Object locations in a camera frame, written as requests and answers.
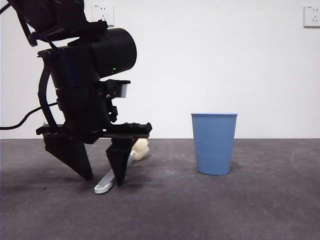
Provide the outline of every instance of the plastic bin rim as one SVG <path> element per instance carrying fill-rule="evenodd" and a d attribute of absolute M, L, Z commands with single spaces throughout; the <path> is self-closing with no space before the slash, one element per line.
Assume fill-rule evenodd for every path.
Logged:
<path fill-rule="evenodd" d="M 191 115 L 222 115 L 222 116 L 237 116 L 237 113 L 206 113 L 206 112 L 192 112 Z"/>

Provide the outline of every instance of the white wall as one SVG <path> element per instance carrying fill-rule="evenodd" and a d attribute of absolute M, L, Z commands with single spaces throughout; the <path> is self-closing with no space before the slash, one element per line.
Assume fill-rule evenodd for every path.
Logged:
<path fill-rule="evenodd" d="M 113 2 L 115 26 L 138 49 L 134 68 L 113 76 L 131 80 L 127 98 L 114 101 L 118 123 L 149 121 L 152 138 L 191 138 L 191 112 L 236 112 L 237 138 L 320 138 L 320 29 L 303 28 L 303 6 L 319 0 Z M 28 45 L 13 9 L 1 18 L 1 125 L 8 126 L 38 107 L 36 56 L 48 47 Z M 55 102 L 52 85 L 48 96 Z M 36 138 L 43 122 L 36 113 L 1 137 Z"/>

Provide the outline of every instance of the beige object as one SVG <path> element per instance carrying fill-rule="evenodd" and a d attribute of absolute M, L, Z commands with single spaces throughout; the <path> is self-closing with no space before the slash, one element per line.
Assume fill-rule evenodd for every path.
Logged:
<path fill-rule="evenodd" d="M 147 155 L 149 152 L 149 147 L 148 147 L 148 140 L 145 138 L 139 138 L 136 143 L 132 147 L 132 151 L 135 151 L 135 154 L 133 155 L 133 160 L 132 161 L 140 161 Z"/>

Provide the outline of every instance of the white object on floor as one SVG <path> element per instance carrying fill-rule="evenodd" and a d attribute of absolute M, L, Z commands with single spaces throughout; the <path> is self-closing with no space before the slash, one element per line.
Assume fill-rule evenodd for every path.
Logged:
<path fill-rule="evenodd" d="M 132 163 L 132 160 L 134 159 L 136 151 L 132 150 L 130 152 L 127 166 Z M 108 192 L 108 190 L 113 186 L 115 180 L 115 174 L 114 171 L 111 169 L 110 171 L 107 172 L 106 175 L 98 182 L 98 184 L 94 187 L 94 192 L 96 194 L 103 194 Z"/>
<path fill-rule="evenodd" d="M 135 144 L 133 145 L 128 162 L 126 166 L 128 167 L 132 161 L 140 161 L 143 159 L 146 154 L 149 152 L 149 147 L 148 147 L 148 140 L 145 138 L 139 138 Z M 114 171 L 111 169 L 110 171 L 107 172 L 106 175 L 98 182 L 98 184 L 94 187 L 94 192 L 96 194 L 103 194 L 108 192 L 109 189 L 113 186 L 115 183 L 115 174 Z"/>
<path fill-rule="evenodd" d="M 149 152 L 148 140 L 145 138 L 139 138 L 133 145 L 132 150 L 135 151 L 133 161 L 137 162 L 143 159 Z"/>

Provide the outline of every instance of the white plastic piece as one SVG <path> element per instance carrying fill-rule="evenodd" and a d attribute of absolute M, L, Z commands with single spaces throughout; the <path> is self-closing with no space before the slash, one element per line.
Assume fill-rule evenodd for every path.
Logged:
<path fill-rule="evenodd" d="M 106 21 L 109 27 L 115 26 L 115 5 L 111 2 L 94 2 L 92 5 L 92 22 Z"/>
<path fill-rule="evenodd" d="M 130 152 L 128 162 L 127 162 L 127 167 L 132 163 L 134 159 L 136 151 L 132 150 Z M 104 175 L 103 178 L 98 182 L 98 184 L 94 187 L 94 192 L 96 194 L 104 194 L 108 192 L 108 190 L 113 186 L 115 182 L 115 174 L 114 171 L 111 169 L 110 171 L 107 172 L 106 175 Z"/>
<path fill-rule="evenodd" d="M 132 150 L 135 151 L 133 156 L 133 161 L 137 162 L 143 159 L 149 152 L 148 140 L 145 138 L 139 138 L 136 143 L 133 145 Z"/>
<path fill-rule="evenodd" d="M 320 27 L 320 5 L 304 6 L 304 23 L 306 28 Z"/>
<path fill-rule="evenodd" d="M 122 84 L 122 86 L 121 86 L 121 95 L 119 96 L 120 98 L 125 98 L 126 97 L 127 88 L 128 88 L 127 84 Z"/>

